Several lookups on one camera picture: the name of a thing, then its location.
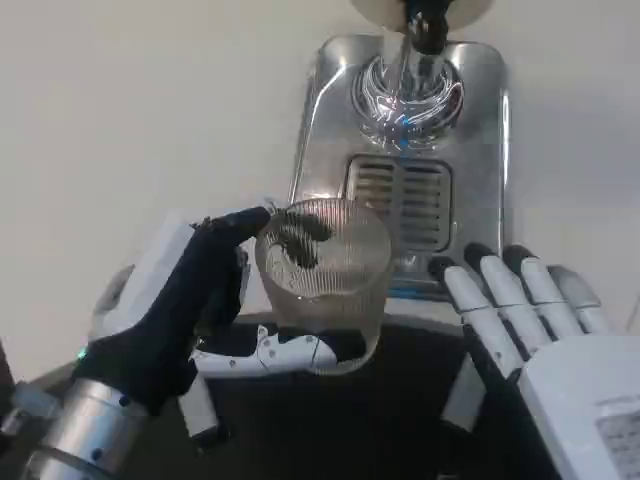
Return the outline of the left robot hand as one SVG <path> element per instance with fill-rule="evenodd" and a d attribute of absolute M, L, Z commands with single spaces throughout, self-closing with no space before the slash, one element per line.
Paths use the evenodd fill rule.
<path fill-rule="evenodd" d="M 194 224 L 168 216 L 134 264 L 111 280 L 93 312 L 75 381 L 98 382 L 159 414 L 196 375 L 197 324 L 228 325 L 240 310 L 240 246 L 273 214 L 263 206 Z"/>

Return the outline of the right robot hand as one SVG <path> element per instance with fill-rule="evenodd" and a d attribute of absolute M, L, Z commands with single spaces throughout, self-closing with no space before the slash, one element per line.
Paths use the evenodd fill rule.
<path fill-rule="evenodd" d="M 518 473 L 639 475 L 639 339 L 610 327 L 576 272 L 521 245 L 467 245 L 428 266 L 459 315 L 476 371 L 501 408 Z"/>

